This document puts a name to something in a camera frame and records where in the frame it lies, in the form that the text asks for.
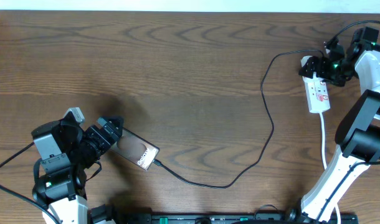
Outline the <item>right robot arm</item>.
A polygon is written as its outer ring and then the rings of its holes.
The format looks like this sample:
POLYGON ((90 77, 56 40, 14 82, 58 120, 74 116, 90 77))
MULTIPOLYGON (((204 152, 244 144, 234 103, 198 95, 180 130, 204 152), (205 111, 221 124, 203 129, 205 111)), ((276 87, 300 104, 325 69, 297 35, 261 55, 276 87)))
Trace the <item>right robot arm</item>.
POLYGON ((363 27, 344 49, 337 36, 325 43, 327 56, 305 56, 300 76, 311 113, 330 107, 326 86, 344 86, 356 77, 361 96, 340 122, 335 154, 315 186, 290 210, 287 220, 328 223, 339 200, 371 165, 380 164, 380 44, 379 31, 363 27))

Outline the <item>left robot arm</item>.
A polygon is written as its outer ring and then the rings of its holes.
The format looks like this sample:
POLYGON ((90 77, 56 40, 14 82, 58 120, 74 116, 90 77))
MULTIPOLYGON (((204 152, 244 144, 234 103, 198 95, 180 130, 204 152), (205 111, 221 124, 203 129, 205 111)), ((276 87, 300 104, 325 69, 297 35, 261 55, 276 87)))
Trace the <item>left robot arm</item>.
POLYGON ((81 128, 81 118, 68 112, 62 119, 31 132, 40 159, 34 166, 32 195, 47 223, 92 223, 87 205, 85 170, 122 136, 121 116, 102 116, 96 125, 81 128))

